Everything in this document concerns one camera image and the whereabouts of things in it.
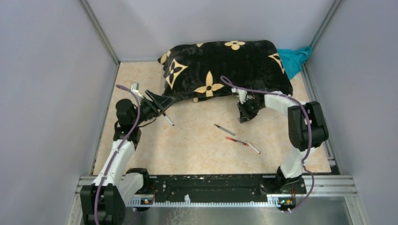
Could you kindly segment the white marker with red tip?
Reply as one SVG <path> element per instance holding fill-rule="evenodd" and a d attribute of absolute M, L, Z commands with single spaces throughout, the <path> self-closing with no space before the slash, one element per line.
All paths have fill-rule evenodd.
<path fill-rule="evenodd" d="M 251 147 L 257 154 L 261 154 L 261 152 L 260 152 L 257 148 L 255 148 L 251 143 L 246 142 L 246 144 L 247 144 L 249 147 Z"/>

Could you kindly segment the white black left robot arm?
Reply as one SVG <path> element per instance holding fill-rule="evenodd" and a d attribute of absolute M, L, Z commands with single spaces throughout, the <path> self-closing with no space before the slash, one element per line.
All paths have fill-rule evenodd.
<path fill-rule="evenodd" d="M 151 182 L 147 169 L 133 168 L 127 172 L 125 169 L 140 141 L 140 124 L 163 115 L 176 100 L 149 90 L 141 96 L 136 90 L 120 85 L 117 87 L 129 92 L 137 103 L 124 98 L 115 104 L 117 121 L 110 154 L 98 176 L 80 190 L 83 222 L 86 225 L 122 225 L 127 203 L 133 195 L 149 191 Z"/>

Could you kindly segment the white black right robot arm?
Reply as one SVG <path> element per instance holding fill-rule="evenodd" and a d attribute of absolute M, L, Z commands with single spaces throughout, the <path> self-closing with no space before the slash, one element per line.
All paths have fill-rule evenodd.
<path fill-rule="evenodd" d="M 234 89 L 239 97 L 240 122 L 250 121 L 263 108 L 273 109 L 287 117 L 291 150 L 278 167 L 274 190 L 288 193 L 295 188 L 307 171 L 306 162 L 314 151 L 329 138 L 329 131 L 321 104 L 303 102 L 280 91 L 255 91 L 252 97 L 246 90 Z"/>

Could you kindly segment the white marker with black cap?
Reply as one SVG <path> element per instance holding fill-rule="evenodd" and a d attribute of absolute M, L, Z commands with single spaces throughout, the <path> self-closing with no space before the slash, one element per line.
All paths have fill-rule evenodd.
<path fill-rule="evenodd" d="M 175 124 L 174 124 L 174 122 L 170 119 L 170 117 L 168 116 L 168 115 L 166 115 L 166 113 L 163 113 L 162 114 L 164 117 L 165 117 L 165 119 L 171 124 L 171 126 L 174 126 Z"/>

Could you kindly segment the grey checkered pen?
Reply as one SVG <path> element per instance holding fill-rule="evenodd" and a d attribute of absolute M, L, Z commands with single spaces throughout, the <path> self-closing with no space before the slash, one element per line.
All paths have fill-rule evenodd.
<path fill-rule="evenodd" d="M 217 128 L 219 128 L 220 130 L 222 130 L 222 131 L 224 131 L 224 132 L 226 132 L 226 133 L 228 133 L 228 134 L 230 134 L 230 135 L 232 135 L 232 136 L 236 136 L 236 134 L 235 133 L 233 133 L 232 131 L 229 131 L 229 130 L 227 130 L 226 128 L 223 128 L 223 127 L 221 127 L 221 126 L 219 126 L 219 125 L 217 125 L 217 124 L 214 124 Z"/>

